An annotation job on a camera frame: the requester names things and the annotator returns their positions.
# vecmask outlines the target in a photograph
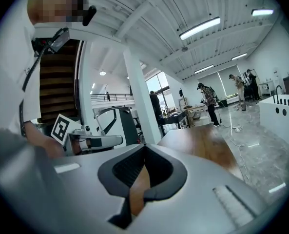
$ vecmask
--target man in plaid shirt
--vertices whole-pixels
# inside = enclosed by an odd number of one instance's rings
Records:
[[[212,93],[212,89],[209,87],[206,87],[203,83],[198,84],[198,88],[201,90],[202,93],[205,95],[204,103],[208,108],[208,113],[212,119],[213,125],[215,127],[219,126],[219,122],[217,120],[217,116],[214,112],[214,107],[216,105],[216,101],[214,99],[214,95]]]

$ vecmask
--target white pillar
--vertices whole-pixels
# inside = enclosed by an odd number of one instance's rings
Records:
[[[161,140],[161,135],[139,58],[130,48],[124,51],[124,58],[145,141],[149,144],[157,144]]]
[[[82,50],[82,57],[80,60],[80,73],[79,73],[79,100],[81,116],[85,125],[90,127],[92,135],[98,135],[96,132],[96,121],[92,112],[90,91],[92,85],[91,67],[90,67],[90,51],[91,41],[84,43]]]

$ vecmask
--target pipe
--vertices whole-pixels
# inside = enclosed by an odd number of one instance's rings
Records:
[[[280,85],[277,85],[277,86],[276,86],[276,89],[275,89],[275,90],[276,90],[277,104],[280,104],[280,103],[279,103],[279,96],[278,96],[278,94],[277,94],[277,88],[278,88],[278,87],[280,87],[280,89],[282,89],[282,87],[281,87]]]

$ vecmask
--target wooden staircase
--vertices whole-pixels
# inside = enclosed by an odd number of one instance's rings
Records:
[[[75,64],[79,40],[70,39],[57,53],[40,60],[39,123],[52,125],[59,114],[78,117],[75,102]]]

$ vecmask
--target plaid shirt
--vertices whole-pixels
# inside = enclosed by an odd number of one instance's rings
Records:
[[[209,106],[209,105],[215,106],[216,105],[216,101],[214,99],[212,90],[209,87],[204,89],[204,95],[205,95],[205,98],[207,99],[207,102],[205,102],[206,106]]]

